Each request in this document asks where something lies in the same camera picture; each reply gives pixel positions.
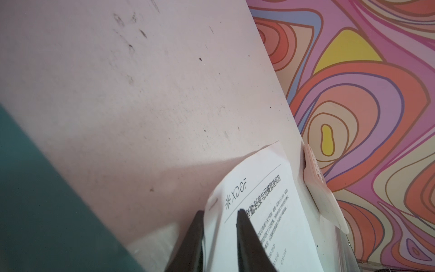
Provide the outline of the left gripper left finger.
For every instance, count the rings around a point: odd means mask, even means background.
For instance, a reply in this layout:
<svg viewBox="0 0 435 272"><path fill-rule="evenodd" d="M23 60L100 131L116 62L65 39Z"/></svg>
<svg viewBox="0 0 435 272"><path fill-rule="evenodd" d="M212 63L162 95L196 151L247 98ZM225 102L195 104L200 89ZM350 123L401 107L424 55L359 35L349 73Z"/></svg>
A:
<svg viewBox="0 0 435 272"><path fill-rule="evenodd" d="M166 272L202 272L204 236L203 210L197 211L177 253L166 268Z"/></svg>

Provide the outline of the teal paper folder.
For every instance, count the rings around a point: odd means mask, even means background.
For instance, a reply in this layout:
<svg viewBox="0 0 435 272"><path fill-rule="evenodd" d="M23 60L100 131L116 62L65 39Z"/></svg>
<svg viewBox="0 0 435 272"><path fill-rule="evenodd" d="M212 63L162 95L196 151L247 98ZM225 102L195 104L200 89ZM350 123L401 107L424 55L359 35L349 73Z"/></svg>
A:
<svg viewBox="0 0 435 272"><path fill-rule="evenodd" d="M1 110L1 270L142 270L4 109Z"/></svg>

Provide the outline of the white paper sheets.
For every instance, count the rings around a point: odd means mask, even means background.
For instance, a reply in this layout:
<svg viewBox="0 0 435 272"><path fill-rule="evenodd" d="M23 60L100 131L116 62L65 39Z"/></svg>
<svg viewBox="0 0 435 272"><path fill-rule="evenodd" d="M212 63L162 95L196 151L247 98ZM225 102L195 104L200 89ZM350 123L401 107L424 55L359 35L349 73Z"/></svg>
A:
<svg viewBox="0 0 435 272"><path fill-rule="evenodd" d="M207 272L238 271L236 222L241 209L277 271L323 270L280 142L235 166L210 194L203 238Z"/></svg>

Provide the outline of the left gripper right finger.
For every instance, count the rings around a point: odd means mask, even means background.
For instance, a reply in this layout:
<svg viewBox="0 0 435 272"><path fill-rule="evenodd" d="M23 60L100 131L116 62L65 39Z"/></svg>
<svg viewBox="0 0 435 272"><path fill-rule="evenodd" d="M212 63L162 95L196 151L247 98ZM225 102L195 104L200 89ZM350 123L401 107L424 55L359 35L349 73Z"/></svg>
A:
<svg viewBox="0 0 435 272"><path fill-rule="evenodd" d="M236 228L239 272L276 272L243 209L237 212Z"/></svg>

